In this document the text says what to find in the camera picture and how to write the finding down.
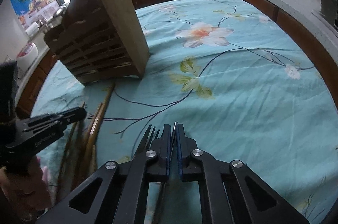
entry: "rice cooker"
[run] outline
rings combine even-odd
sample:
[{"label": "rice cooker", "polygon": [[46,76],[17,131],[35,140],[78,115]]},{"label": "rice cooker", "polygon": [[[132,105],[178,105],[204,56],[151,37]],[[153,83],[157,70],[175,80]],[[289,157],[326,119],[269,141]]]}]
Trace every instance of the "rice cooker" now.
[{"label": "rice cooker", "polygon": [[16,57],[19,71],[25,74],[37,57],[37,46],[34,43],[27,43]]}]

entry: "orange flower center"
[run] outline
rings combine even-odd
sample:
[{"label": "orange flower center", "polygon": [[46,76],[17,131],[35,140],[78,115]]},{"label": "orange flower center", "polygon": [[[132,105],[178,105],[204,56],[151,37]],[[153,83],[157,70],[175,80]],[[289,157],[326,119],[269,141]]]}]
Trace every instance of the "orange flower center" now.
[{"label": "orange flower center", "polygon": [[191,34],[193,36],[196,36],[197,38],[203,38],[205,36],[208,36],[209,32],[206,31],[205,29],[194,29],[191,31]]}]

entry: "light blue tablecloth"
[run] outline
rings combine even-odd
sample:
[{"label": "light blue tablecloth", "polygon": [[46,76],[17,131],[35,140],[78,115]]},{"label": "light blue tablecloth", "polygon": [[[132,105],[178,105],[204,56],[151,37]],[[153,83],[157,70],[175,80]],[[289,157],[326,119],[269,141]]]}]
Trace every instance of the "light blue tablecloth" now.
[{"label": "light blue tablecloth", "polygon": [[[177,0],[137,14],[150,59],[142,80],[116,79],[105,115],[113,119],[103,122],[97,139],[98,164],[130,160],[148,123],[163,129],[178,121],[200,149],[222,161],[242,160],[319,223],[338,196],[338,117],[300,48],[242,0]],[[111,82],[84,87],[57,62],[33,115],[82,101],[94,113]],[[39,154],[51,168],[51,184],[64,146],[65,137]],[[145,223],[157,190],[151,186]],[[196,183],[172,175],[161,223],[201,222]]]}]

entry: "triangular cutout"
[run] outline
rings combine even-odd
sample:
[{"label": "triangular cutout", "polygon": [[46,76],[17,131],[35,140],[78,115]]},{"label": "triangular cutout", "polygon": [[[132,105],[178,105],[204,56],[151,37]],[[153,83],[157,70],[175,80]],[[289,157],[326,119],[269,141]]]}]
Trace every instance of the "triangular cutout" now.
[{"label": "triangular cutout", "polygon": [[277,205],[277,201],[263,190],[251,177],[246,176],[244,179],[259,212],[263,212]]},{"label": "triangular cutout", "polygon": [[88,213],[101,186],[102,178],[96,178],[83,191],[69,201],[69,207],[81,213]]}]

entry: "human hand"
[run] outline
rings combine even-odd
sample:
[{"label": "human hand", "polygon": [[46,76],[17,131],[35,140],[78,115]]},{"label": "human hand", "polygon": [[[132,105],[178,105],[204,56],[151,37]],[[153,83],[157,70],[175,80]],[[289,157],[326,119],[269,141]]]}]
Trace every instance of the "human hand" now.
[{"label": "human hand", "polygon": [[0,186],[19,218],[29,220],[37,210],[51,207],[48,190],[47,167],[40,168],[40,160],[32,158],[27,168],[28,175],[7,173],[0,169]]}]

